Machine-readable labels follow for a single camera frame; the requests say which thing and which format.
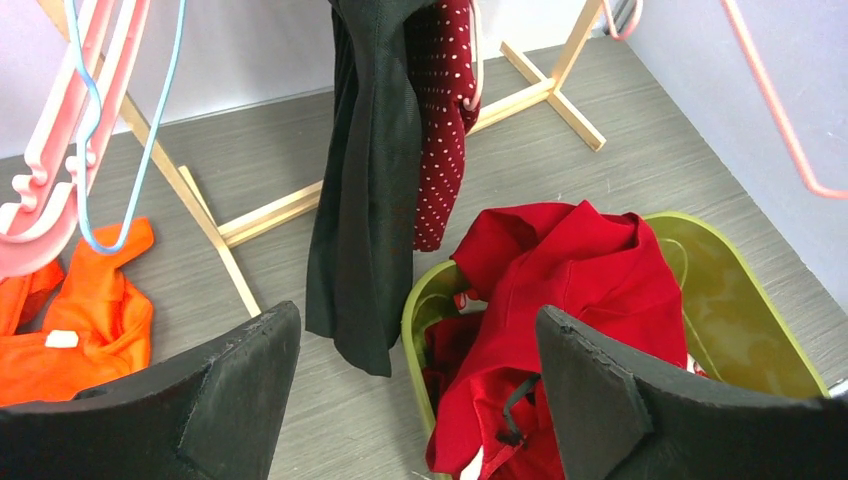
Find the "pink hanger of red garment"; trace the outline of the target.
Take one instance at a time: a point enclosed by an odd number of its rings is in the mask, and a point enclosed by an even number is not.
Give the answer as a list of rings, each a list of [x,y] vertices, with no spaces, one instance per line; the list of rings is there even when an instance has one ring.
[[[721,0],[721,4],[738,41],[740,50],[751,70],[752,77],[757,84],[802,183],[811,193],[819,197],[846,200],[846,190],[827,187],[817,179],[738,5],[733,0]]]

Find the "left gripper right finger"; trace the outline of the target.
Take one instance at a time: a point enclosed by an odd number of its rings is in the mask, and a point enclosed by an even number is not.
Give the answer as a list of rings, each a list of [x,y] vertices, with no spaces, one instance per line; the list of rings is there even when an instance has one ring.
[[[843,479],[847,401],[708,380],[553,306],[541,375],[570,479]]]

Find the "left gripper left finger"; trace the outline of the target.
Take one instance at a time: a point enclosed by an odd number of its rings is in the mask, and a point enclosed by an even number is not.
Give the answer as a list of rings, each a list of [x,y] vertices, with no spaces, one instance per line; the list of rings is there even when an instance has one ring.
[[[5,479],[265,479],[300,351],[284,301],[64,402],[1,411]]]

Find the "plain red garment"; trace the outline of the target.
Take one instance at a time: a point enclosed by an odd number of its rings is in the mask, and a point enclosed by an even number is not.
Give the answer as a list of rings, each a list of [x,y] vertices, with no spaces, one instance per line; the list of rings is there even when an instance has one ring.
[[[452,479],[606,479],[654,430],[616,352],[690,371],[658,236],[588,202],[483,211],[413,320],[425,461]]]

